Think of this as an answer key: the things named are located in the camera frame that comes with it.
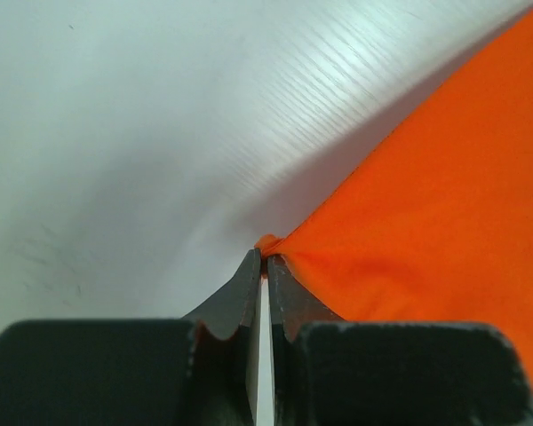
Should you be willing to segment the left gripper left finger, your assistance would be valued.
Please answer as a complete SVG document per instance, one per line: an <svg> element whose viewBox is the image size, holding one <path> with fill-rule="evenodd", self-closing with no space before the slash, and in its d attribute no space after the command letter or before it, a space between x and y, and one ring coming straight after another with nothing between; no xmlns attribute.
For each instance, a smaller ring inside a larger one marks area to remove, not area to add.
<svg viewBox="0 0 533 426"><path fill-rule="evenodd" d="M38 319L0 334L0 425L251 425L261 257L181 318Z"/></svg>

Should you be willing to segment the orange t shirt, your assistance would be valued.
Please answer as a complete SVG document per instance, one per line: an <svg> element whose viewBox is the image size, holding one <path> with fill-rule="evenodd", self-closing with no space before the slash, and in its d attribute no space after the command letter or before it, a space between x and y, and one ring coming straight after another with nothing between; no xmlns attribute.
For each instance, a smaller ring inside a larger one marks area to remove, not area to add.
<svg viewBox="0 0 533 426"><path fill-rule="evenodd" d="M533 385L533 10L258 247L348 320L490 324Z"/></svg>

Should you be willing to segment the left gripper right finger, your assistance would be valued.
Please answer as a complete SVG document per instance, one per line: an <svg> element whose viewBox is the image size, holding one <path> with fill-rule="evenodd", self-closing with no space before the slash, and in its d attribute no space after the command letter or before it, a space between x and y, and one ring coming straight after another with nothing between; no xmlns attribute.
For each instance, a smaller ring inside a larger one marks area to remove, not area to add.
<svg viewBox="0 0 533 426"><path fill-rule="evenodd" d="M533 425L510 341L474 322L353 322L266 261L278 425Z"/></svg>

